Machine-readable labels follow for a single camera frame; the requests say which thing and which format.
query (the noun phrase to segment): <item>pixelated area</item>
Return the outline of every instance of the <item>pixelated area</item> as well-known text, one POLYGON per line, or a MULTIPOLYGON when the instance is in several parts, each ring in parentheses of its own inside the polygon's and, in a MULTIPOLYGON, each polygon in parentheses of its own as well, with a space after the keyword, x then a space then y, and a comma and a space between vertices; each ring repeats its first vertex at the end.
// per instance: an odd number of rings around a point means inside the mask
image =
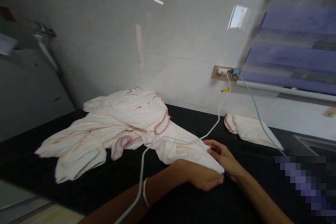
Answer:
POLYGON ((275 162, 285 171, 290 183, 305 197, 312 216, 336 222, 336 157, 277 156, 275 162))

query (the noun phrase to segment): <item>yellow tag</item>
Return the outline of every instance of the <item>yellow tag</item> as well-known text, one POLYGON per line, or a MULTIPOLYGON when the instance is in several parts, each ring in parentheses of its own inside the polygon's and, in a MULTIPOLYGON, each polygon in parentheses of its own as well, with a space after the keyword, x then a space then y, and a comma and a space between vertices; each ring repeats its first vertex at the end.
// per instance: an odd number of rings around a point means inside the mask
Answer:
POLYGON ((222 89, 221 92, 223 93, 223 92, 229 91, 230 89, 231 89, 230 87, 226 89, 222 89))

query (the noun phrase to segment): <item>hand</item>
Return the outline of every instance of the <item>hand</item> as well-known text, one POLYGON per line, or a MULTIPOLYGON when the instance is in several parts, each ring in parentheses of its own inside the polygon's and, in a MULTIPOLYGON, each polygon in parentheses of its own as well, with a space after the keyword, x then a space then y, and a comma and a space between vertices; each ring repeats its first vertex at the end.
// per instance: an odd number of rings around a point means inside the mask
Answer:
POLYGON ((232 181, 237 183, 240 177, 248 174, 224 144, 218 143, 215 140, 205 140, 204 143, 211 149, 214 149, 214 151, 208 149, 208 153, 218 161, 224 168, 225 174, 232 181))
POLYGON ((184 159, 176 160, 173 165, 184 176, 186 182, 203 191, 210 191, 224 180, 223 174, 184 159))

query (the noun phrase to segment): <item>pink cloth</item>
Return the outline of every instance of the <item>pink cloth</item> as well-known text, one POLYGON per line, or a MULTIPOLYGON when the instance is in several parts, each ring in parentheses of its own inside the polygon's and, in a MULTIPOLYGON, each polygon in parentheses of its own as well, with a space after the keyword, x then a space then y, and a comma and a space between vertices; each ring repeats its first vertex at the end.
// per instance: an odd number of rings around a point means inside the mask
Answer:
POLYGON ((87 170, 105 163, 106 148, 117 160, 125 149, 142 144, 154 149, 159 159, 171 164, 186 159, 223 173, 223 168, 208 153, 198 137, 170 121, 168 109, 153 90, 123 90, 107 97, 97 97, 84 104, 88 115, 46 139, 36 150, 42 158, 58 157, 57 183, 75 180, 87 170), (186 144, 164 138, 181 139, 186 144))

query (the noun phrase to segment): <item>white cloth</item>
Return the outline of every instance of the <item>white cloth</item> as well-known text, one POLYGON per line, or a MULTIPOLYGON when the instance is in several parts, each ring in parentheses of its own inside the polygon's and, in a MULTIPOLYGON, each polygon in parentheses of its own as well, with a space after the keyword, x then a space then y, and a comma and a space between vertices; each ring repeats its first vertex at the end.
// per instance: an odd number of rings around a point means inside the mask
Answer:
POLYGON ((35 152, 42 158, 59 157, 57 183, 75 180, 104 164, 106 148, 111 148, 111 159, 117 160, 124 149, 149 147, 162 136, 195 141, 186 144, 165 138, 154 144, 151 149, 165 164, 185 159, 224 172, 202 140, 170 121, 166 105, 153 90, 136 88, 97 97, 86 102, 83 110, 89 112, 86 117, 46 139, 35 152))
MULTIPOLYGON (((266 123, 262 121, 262 124, 273 142, 279 147, 279 149, 283 150, 284 148, 282 147, 281 143, 275 137, 273 132, 267 127, 266 123)), ((224 117, 224 125, 228 131, 233 134, 238 134, 239 137, 245 141, 277 148, 277 146, 275 146, 270 141, 263 131, 258 119, 244 117, 236 114, 226 114, 224 117)))

